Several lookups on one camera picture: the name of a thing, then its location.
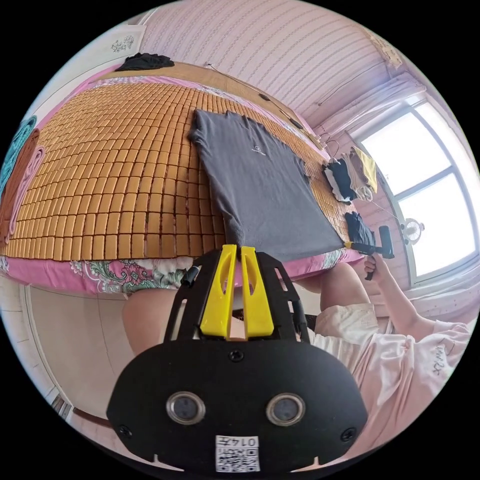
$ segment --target white window frame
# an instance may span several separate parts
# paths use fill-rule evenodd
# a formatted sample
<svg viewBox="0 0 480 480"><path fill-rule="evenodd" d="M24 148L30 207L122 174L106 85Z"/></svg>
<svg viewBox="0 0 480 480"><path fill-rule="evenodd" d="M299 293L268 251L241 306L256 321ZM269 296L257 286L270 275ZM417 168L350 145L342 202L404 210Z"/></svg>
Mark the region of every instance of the white window frame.
<svg viewBox="0 0 480 480"><path fill-rule="evenodd" d="M392 113L390 116L387 118L384 118L383 120L377 122L373 126L368 127L367 129L361 131L358 135L355 135L355 133L351 133L350 136L353 139L354 143L364 152L366 152L368 155L368 149L366 149L363 145L363 141L370 137L371 135L375 134L379 130L383 129L387 125L391 124L395 120L398 120L400 117L403 117L404 115L411 113L417 118L422 125L427 129L427 131L432 135L434 140L438 143L446 157L448 158L450 165L442 170L441 172L433 175L432 177L428 178L427 180L424 180L417 185L408 188L397 195L394 195L392 190L389 187L388 181L385 179L384 175L380 171L380 169L377 167L377 172L378 172L378 177L379 180L382 184L382 188L384 189L389 202L392 206L393 212L398 218L399 225L398 228L400 228L400 223L405 224L405 218L402 214L402 210L399 205L399 201L410 197L413 194L416 194L417 192L420 192L421 190L433 185L434 183L442 180L445 178L447 175L454 174L456 180L458 181L458 185L460 187L461 192L463 193L463 199L465 201L466 207L468 209L468 214L470 216L470 221L472 224L472 230L473 230L473 237L475 241L475 251L468 255L467 257L462 258L461 260L452 263L450 265L447 265L443 268L439 268L433 272L426 273L423 275L417 275L416 267L415 267L415 258L414 258L414 252L411 244L405 245L405 253L406 257L408 260L408 274L409 274L409 281L410 281L410 287L417 287L417 286L422 286L434 282L438 282L442 280L445 277L449 277L451 275L455 275L457 273L460 273L466 269L468 269L470 266L472 266L474 263L478 262L480 259L480 238L479 238L479 227L477 224L477 218L475 215L475 211L473 208L472 200L470 198L468 189L465 185L465 182L463 180L462 174L455 163L454 158L450 154L449 150L441 140L441 138L437 135L437 133L434 131L434 129L424 120L424 118L415 110L416 107L419 107L422 104L429 103L433 108L435 108L441 116L446 120L446 115L441 112L434 103L429 102L427 98L422 99L421 101L414 103L412 105L403 102L402 104L399 105L399 108Z"/></svg>

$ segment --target label sticker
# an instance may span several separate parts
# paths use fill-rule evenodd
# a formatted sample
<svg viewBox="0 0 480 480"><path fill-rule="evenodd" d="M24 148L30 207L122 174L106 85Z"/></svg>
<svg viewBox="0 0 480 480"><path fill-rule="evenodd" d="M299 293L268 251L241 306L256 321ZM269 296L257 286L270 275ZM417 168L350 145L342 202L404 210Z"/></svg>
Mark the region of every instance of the label sticker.
<svg viewBox="0 0 480 480"><path fill-rule="evenodd" d="M215 437L217 472L259 472L259 438L257 436Z"/></svg>

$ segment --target pink towel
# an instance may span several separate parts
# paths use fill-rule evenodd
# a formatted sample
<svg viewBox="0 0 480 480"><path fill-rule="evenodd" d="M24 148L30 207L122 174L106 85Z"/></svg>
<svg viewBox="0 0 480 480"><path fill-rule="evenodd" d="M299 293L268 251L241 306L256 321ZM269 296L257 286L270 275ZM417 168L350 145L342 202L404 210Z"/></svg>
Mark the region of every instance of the pink towel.
<svg viewBox="0 0 480 480"><path fill-rule="evenodd" d="M8 234L5 238L5 243L7 244L10 240L11 235L14 234L15 231L15 224L17 222L17 216L20 211L20 207L22 206L22 202L24 201L25 195L27 194L27 190L29 189L30 182L33 180L39 166L42 164L42 161L45 156L45 148L43 146L38 146L33 155L31 157L30 162L23 174L23 178L21 179L21 183L16 191L15 202L13 204L13 210L10 217L10 223L8 226Z"/></svg>

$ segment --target pink shirt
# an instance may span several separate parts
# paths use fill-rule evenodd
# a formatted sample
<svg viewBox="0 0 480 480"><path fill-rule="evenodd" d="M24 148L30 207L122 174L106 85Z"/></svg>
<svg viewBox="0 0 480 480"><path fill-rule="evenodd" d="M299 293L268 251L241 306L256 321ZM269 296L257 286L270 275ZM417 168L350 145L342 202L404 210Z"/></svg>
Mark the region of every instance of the pink shirt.
<svg viewBox="0 0 480 480"><path fill-rule="evenodd" d="M367 423L344 456L322 466L364 454L405 430L444 387L470 336L465 324L443 321L435 322L433 333L419 341L376 333L352 372L368 411Z"/></svg>

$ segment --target window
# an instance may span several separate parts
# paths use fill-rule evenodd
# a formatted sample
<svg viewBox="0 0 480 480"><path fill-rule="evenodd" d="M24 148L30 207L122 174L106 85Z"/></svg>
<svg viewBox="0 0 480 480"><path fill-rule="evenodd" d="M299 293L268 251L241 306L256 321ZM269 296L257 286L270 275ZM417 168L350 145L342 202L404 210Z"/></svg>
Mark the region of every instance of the window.
<svg viewBox="0 0 480 480"><path fill-rule="evenodd" d="M418 241L406 245L412 284L478 256L480 175L430 103L406 104L355 140L375 160L400 222L424 225Z"/></svg>

